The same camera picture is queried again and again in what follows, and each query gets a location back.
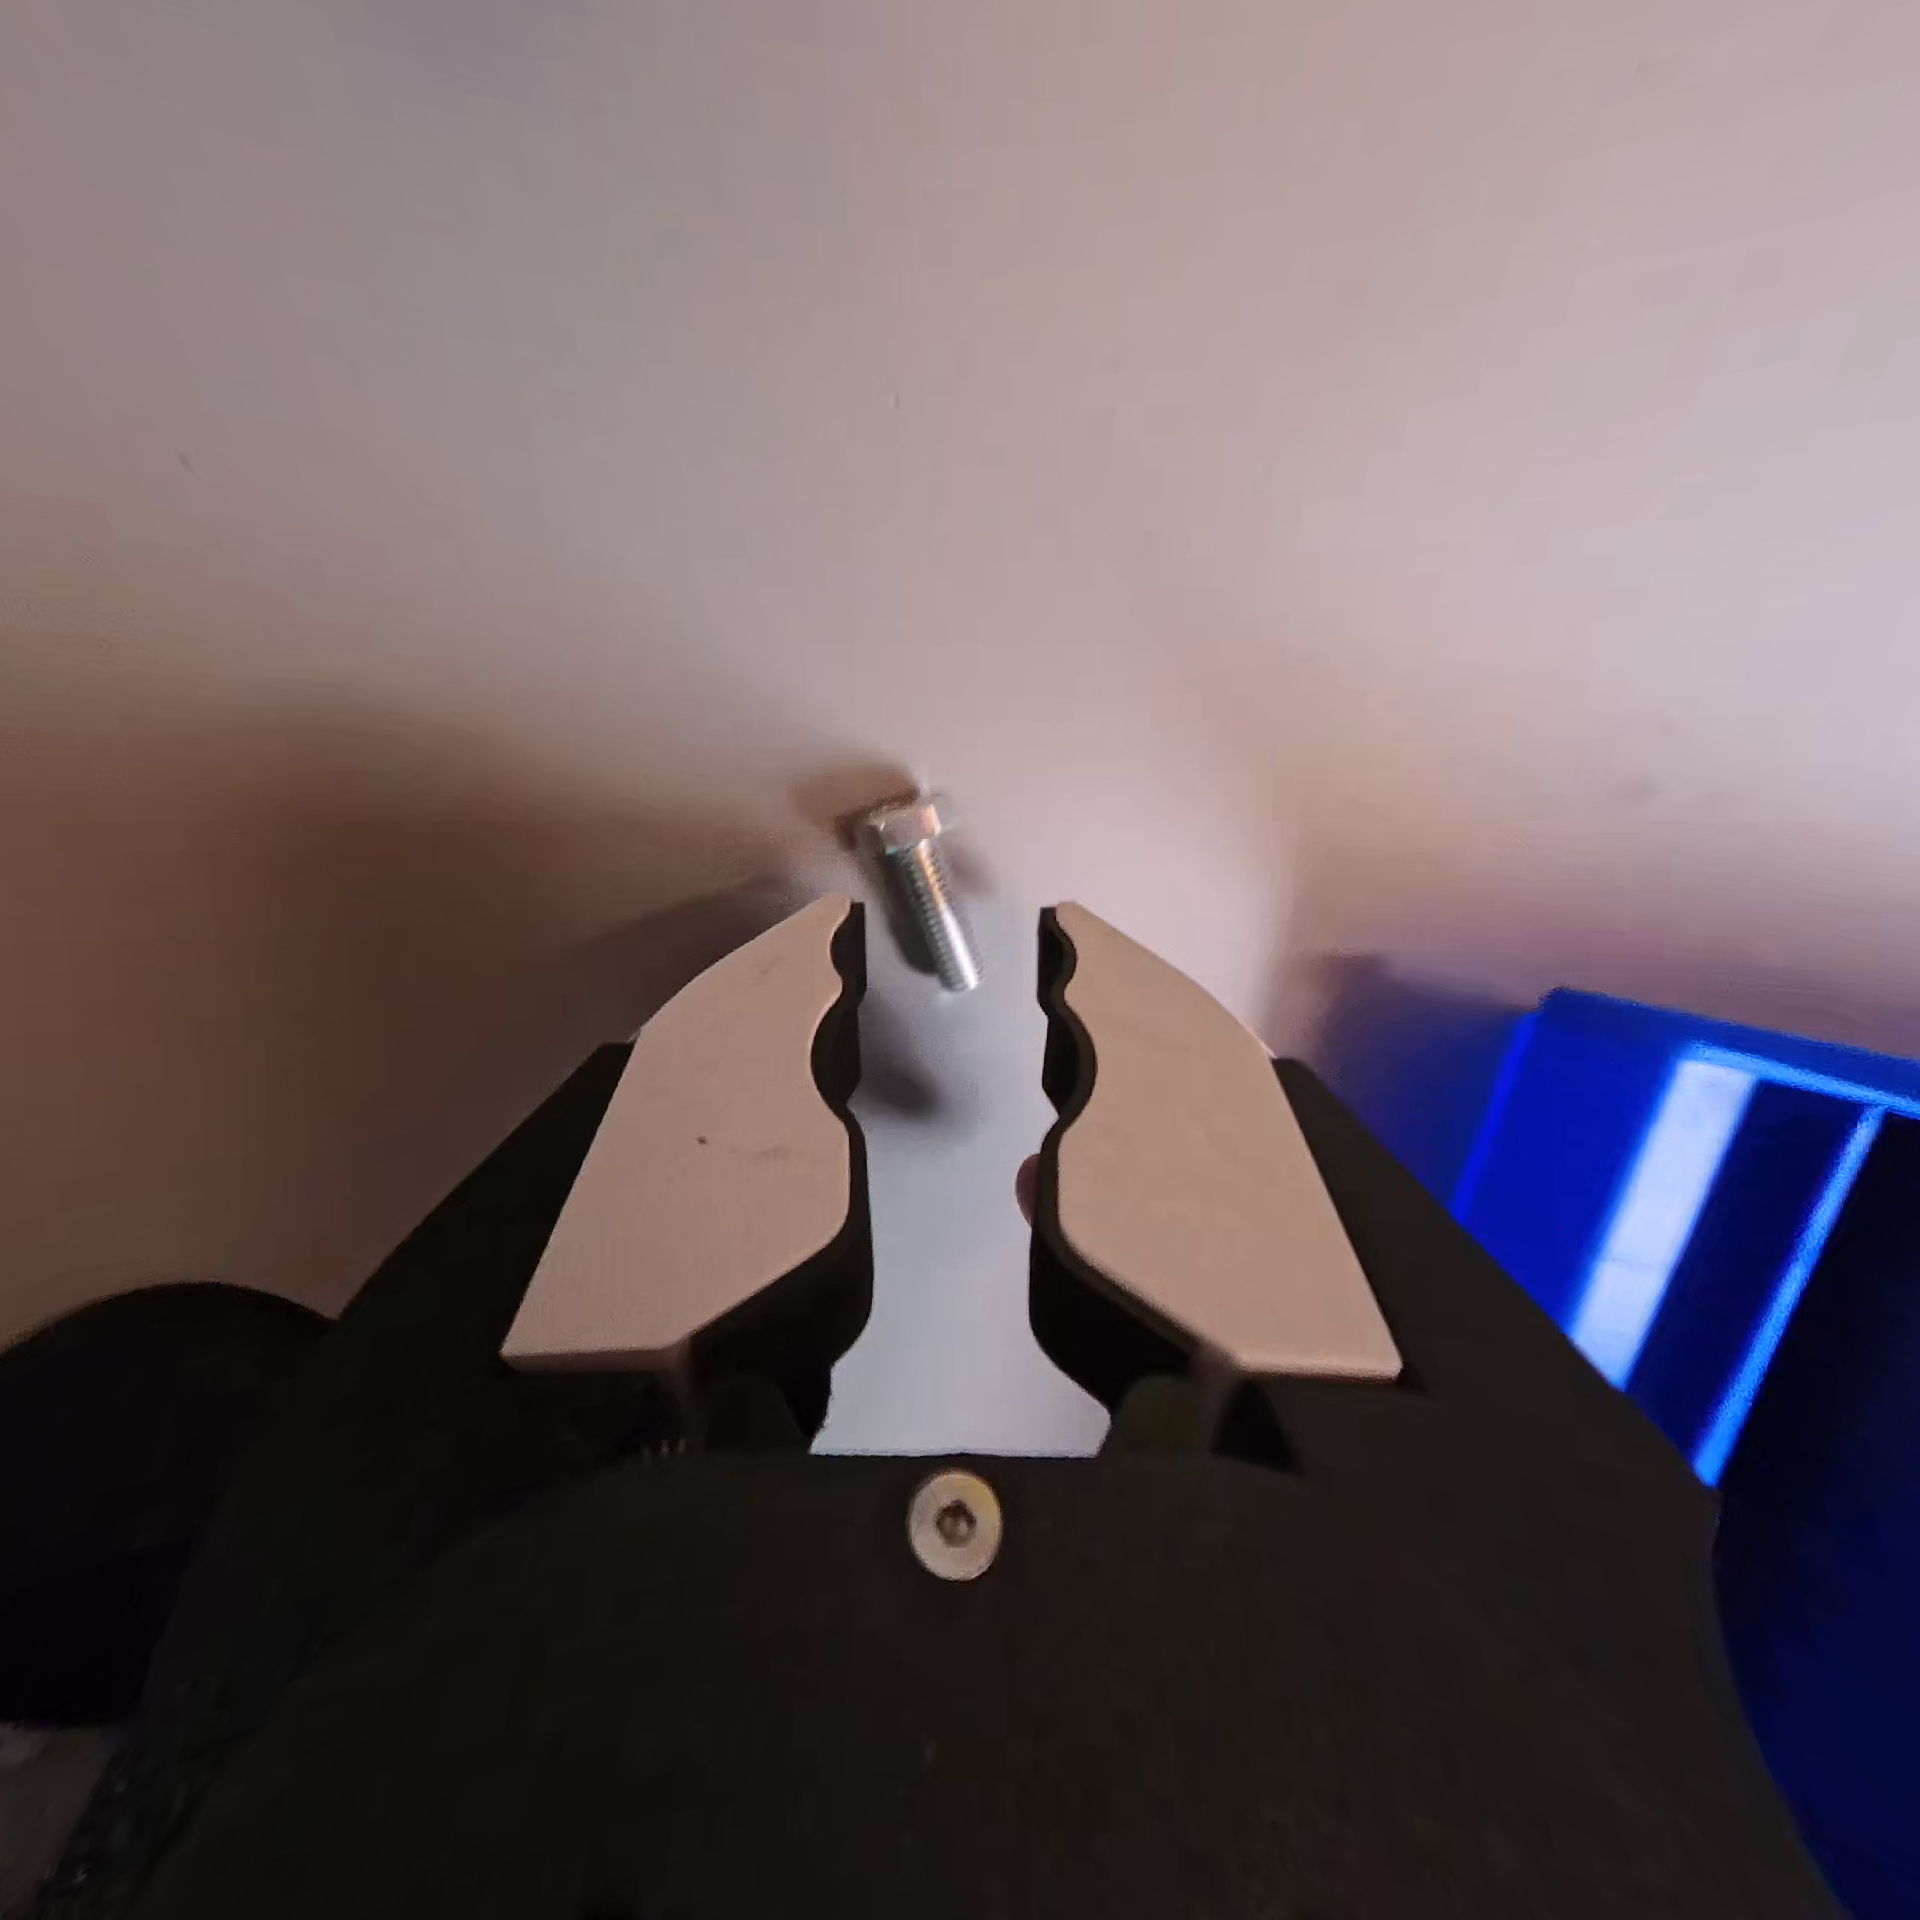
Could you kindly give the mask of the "blue plastic bin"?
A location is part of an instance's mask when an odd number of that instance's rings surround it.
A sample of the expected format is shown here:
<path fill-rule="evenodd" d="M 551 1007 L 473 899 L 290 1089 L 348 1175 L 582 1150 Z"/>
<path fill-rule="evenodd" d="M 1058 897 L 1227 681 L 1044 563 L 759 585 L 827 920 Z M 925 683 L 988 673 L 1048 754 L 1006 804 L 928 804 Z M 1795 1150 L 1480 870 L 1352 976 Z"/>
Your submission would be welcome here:
<path fill-rule="evenodd" d="M 1557 990 L 1452 1214 L 1718 1504 L 1739 1703 L 1853 1917 L 1917 1915 L 1917 1065 Z"/>

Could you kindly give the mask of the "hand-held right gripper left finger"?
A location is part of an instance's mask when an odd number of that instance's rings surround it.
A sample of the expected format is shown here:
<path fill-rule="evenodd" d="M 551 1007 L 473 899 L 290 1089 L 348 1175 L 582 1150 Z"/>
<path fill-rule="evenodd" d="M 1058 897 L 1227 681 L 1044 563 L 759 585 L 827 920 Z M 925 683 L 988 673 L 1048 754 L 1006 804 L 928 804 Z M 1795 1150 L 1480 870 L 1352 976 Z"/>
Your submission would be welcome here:
<path fill-rule="evenodd" d="M 851 1095 L 866 925 L 822 894 L 636 1031 L 501 1359 L 773 1387 L 822 1420 L 873 1299 Z"/>

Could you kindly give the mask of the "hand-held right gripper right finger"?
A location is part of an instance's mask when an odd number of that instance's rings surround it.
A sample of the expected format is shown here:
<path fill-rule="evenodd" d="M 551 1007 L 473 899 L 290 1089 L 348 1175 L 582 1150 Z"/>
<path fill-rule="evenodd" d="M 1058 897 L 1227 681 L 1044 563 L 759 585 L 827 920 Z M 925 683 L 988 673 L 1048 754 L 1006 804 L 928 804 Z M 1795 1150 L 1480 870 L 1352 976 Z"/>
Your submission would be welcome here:
<path fill-rule="evenodd" d="M 1401 1381 L 1275 1059 L 1077 902 L 1041 910 L 1027 1322 L 1107 1414 L 1144 1381 Z"/>

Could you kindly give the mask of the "silver hex bolt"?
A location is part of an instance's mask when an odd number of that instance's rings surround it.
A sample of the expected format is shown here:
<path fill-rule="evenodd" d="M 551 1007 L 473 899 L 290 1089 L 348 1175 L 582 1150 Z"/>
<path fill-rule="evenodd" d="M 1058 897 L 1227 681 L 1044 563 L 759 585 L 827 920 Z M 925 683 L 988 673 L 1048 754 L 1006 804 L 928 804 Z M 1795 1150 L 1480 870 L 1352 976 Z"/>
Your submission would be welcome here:
<path fill-rule="evenodd" d="M 890 796 L 858 816 L 856 837 L 925 971 L 947 997 L 970 997 L 984 973 L 947 861 L 945 807 L 924 792 Z"/>

